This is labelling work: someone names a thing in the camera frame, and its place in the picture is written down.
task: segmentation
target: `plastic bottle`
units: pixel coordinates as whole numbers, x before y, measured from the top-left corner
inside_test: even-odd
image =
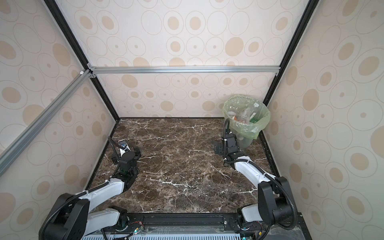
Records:
[[[242,112],[241,117],[239,119],[239,122],[242,122],[244,124],[249,124],[251,118],[253,118],[255,115],[257,115],[259,105],[260,104],[258,104],[258,103],[254,103],[253,105],[244,109],[244,111]]]

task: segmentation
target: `trash can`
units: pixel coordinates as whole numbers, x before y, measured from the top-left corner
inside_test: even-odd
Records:
[[[245,123],[243,115],[250,113],[250,122]],[[241,149],[246,149],[252,141],[259,136],[271,118],[268,108],[257,99],[243,95],[233,96],[228,99],[223,106],[224,118],[229,118],[231,131],[236,135],[238,145]]]

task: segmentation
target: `brown marble tabletop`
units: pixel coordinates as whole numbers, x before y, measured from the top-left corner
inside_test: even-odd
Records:
[[[113,139],[138,146],[140,174],[133,186],[100,206],[125,208],[130,213],[236,212],[257,203],[257,190],[214,154],[224,119],[122,119]],[[271,172],[259,139],[246,150],[261,168]],[[92,182],[103,183],[115,166],[109,147]]]

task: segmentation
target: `horizontal metal beam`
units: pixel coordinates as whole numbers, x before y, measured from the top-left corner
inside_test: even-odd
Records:
[[[278,73],[280,66],[91,67],[93,73]]]
[[[0,176],[11,166],[25,148],[28,147],[33,139],[89,76],[89,70],[84,70],[82,75],[78,75],[3,152],[3,155],[0,156]]]

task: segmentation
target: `wall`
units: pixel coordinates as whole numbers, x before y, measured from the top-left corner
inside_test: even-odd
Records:
[[[120,117],[221,117],[232,95],[262,101],[274,73],[99,74]]]
[[[82,67],[38,0],[0,4],[0,153]]]
[[[279,65],[307,0],[58,0],[93,66]]]
[[[321,3],[266,137],[312,239],[383,239],[384,3]]]
[[[86,82],[0,177],[0,239],[37,239],[57,197],[82,191],[115,124]]]

